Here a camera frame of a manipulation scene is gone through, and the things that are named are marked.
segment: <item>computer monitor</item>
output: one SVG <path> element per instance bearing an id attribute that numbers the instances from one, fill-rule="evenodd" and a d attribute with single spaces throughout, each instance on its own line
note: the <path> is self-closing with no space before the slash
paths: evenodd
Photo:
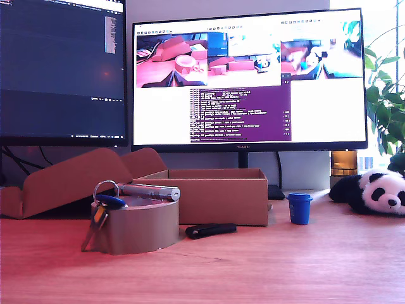
<path id="1" fill-rule="evenodd" d="M 124 0 L 0 0 L 0 141 L 126 146 Z"/>
<path id="2" fill-rule="evenodd" d="M 132 150 L 367 147 L 360 9 L 133 24 Z"/>

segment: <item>box flap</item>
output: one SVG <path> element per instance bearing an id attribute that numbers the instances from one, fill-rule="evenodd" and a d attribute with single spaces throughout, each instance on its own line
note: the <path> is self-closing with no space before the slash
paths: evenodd
<path id="1" fill-rule="evenodd" d="M 23 186 L 23 217 L 81 200 L 102 181 L 130 182 L 132 175 L 111 149 L 99 148 L 29 175 Z M 103 184 L 99 190 L 112 188 Z"/>
<path id="2" fill-rule="evenodd" d="M 133 179 L 167 170 L 158 152 L 151 148 L 143 148 L 121 156 Z"/>
<path id="3" fill-rule="evenodd" d="M 0 189 L 1 214 L 15 219 L 23 218 L 22 192 L 19 187 L 5 187 Z"/>

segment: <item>dark monitor screen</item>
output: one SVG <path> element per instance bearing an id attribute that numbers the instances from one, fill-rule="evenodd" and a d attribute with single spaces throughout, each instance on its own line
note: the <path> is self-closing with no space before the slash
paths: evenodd
<path id="1" fill-rule="evenodd" d="M 132 149 L 367 147 L 360 9 L 134 23 Z"/>
<path id="2" fill-rule="evenodd" d="M 4 145 L 127 145 L 123 0 L 0 0 Z"/>

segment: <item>blue cup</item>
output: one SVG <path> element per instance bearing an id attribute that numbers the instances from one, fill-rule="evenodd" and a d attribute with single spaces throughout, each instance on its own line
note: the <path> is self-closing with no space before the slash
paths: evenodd
<path id="1" fill-rule="evenodd" d="M 297 225 L 307 225 L 312 197 L 308 193 L 290 193 L 287 199 L 290 205 L 291 222 Z"/>

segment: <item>packing tape roll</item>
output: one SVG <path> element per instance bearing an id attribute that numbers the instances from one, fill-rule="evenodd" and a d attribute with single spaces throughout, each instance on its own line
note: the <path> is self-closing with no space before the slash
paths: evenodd
<path id="1" fill-rule="evenodd" d="M 175 69 L 181 74 L 189 74 L 196 64 L 197 60 L 189 55 L 180 55 L 175 59 Z"/>

